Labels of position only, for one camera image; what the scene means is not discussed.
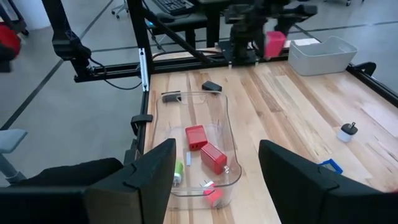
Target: green cylinder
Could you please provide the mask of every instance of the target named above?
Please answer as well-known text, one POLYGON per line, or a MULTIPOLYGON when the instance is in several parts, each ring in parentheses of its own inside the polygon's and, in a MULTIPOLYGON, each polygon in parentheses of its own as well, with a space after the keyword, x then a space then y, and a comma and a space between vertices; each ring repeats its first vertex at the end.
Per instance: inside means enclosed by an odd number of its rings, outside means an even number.
POLYGON ((175 161, 175 169, 174 169, 174 181, 173 181, 174 186, 176 186, 177 184, 181 184, 183 169, 184 169, 184 165, 182 164, 182 162, 179 160, 176 160, 175 161))

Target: clear plastic bin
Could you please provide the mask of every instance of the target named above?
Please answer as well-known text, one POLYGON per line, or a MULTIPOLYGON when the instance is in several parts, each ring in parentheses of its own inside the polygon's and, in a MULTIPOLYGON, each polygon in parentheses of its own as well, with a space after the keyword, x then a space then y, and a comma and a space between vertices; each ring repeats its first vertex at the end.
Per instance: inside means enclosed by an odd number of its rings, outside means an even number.
POLYGON ((323 43, 303 46, 292 41, 288 61, 300 75, 338 73, 346 70, 357 51, 355 46, 335 36, 323 43))
POLYGON ((234 184, 242 174, 229 123, 228 99, 221 92, 199 91, 178 93, 180 97, 174 97, 175 101, 163 102, 163 97, 170 99, 174 94, 162 95, 156 101, 156 123, 150 146, 153 148, 168 138, 174 138, 177 159, 184 164, 182 183, 172 188, 168 208, 224 207, 231 201, 234 184), (185 128, 196 125, 202 125, 208 142, 227 156, 228 173, 216 175, 202 163, 200 150, 189 150, 185 128), (190 166, 187 166, 187 152, 191 154, 190 166), (213 181, 215 186, 204 187, 209 181, 213 181), (212 204, 211 200, 215 198, 216 202, 212 204))

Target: red object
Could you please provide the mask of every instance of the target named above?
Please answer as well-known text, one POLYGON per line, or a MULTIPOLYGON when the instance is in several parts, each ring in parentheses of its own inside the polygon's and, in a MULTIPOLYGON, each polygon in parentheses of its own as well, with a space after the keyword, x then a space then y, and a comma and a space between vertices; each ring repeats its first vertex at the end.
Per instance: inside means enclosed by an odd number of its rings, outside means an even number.
POLYGON ((215 174, 220 175, 226 169, 226 155, 211 143, 201 148, 200 158, 215 174))
POLYGON ((279 56, 284 48, 286 36, 279 31, 269 31, 266 37, 266 48, 264 49, 264 57, 271 58, 279 56))
MULTIPOLYGON (((210 181, 205 185, 205 187, 214 187, 215 184, 213 181, 210 181)), ((223 191, 220 188, 214 188, 210 190, 204 190, 203 194, 205 195, 206 201, 210 204, 211 207, 216 207, 223 197, 223 191)))
POLYGON ((18 35, 4 25, 0 25, 0 44, 12 49, 15 56, 19 54, 21 49, 21 41, 19 40, 18 35))
POLYGON ((207 144, 206 132, 202 125, 185 128, 190 151, 197 151, 207 144))

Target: chair wheel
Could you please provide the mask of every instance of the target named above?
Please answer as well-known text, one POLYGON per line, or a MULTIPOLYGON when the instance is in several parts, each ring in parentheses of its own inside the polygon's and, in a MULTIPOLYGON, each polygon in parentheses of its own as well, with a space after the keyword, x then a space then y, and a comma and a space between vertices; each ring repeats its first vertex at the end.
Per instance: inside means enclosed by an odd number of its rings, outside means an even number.
POLYGON ((29 31, 28 30, 23 30, 21 33, 24 34, 27 37, 29 36, 29 31))

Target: red bag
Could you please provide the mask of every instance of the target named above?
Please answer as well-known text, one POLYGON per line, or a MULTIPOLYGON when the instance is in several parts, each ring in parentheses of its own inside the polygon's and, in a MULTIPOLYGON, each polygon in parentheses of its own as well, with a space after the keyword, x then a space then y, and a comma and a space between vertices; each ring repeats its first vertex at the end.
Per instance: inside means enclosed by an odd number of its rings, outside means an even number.
POLYGON ((15 56, 19 54, 21 49, 21 40, 19 40, 19 37, 14 31, 4 25, 0 25, 0 44, 12 49, 15 56))

